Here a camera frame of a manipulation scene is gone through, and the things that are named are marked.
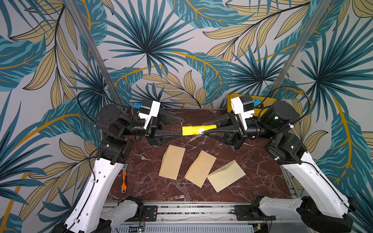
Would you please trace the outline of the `yellow glue stick cap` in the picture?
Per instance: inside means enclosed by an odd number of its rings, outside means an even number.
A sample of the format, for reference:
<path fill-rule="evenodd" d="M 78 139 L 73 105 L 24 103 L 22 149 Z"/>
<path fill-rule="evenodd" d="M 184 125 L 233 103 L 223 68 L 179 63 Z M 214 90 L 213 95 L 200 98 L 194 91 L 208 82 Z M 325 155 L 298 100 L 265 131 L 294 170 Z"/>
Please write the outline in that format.
<path fill-rule="evenodd" d="M 183 126 L 182 127 L 182 135 L 183 136 L 192 136 L 192 130 L 193 126 Z"/>

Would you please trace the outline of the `yellow glue stick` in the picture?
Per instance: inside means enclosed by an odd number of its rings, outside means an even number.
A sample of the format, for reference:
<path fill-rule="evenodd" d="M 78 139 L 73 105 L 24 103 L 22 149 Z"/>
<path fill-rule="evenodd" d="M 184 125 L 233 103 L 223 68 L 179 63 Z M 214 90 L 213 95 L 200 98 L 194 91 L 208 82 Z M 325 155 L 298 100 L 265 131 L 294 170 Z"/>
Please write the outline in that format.
<path fill-rule="evenodd" d="M 202 135 L 204 131 L 216 129 L 217 126 L 214 125 L 201 125 L 201 126 L 193 126 L 191 132 L 193 135 Z"/>

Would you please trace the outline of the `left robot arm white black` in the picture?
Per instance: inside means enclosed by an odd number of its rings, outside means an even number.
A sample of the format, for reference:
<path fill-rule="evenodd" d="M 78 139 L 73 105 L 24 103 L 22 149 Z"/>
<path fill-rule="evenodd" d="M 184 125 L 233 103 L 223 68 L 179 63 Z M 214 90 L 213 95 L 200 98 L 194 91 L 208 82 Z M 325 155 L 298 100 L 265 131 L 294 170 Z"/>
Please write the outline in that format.
<path fill-rule="evenodd" d="M 181 134 L 164 131 L 162 126 L 180 123 L 183 119 L 161 109 L 159 102 L 151 100 L 141 103 L 138 116 L 126 114 L 115 104 L 100 110 L 96 127 L 106 136 L 100 142 L 94 165 L 90 166 L 91 177 L 70 216 L 65 222 L 55 225 L 52 232 L 109 233 L 127 220 L 144 220 L 144 204 L 138 198 L 126 198 L 108 213 L 102 213 L 102 209 L 135 145 L 130 137 L 143 136 L 150 145 L 163 145 L 181 137 Z"/>

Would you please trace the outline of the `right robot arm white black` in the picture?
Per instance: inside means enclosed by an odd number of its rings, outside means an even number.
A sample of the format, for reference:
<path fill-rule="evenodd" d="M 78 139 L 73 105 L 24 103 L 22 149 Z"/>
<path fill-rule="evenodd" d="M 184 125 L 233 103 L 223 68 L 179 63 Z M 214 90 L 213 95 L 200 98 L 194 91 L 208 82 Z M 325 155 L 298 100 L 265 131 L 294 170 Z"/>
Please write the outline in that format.
<path fill-rule="evenodd" d="M 255 220 L 275 220 L 277 217 L 301 220 L 319 233 L 349 233 L 357 201 L 342 194 L 314 162 L 308 148 L 291 129 L 301 115 L 285 101 L 264 107 L 257 118 L 252 117 L 252 101 L 235 98 L 233 111 L 219 118 L 220 127 L 207 130 L 205 136 L 239 149 L 250 139 L 267 139 L 265 151 L 287 170 L 307 191 L 297 199 L 273 199 L 258 196 L 237 215 L 249 215 Z"/>

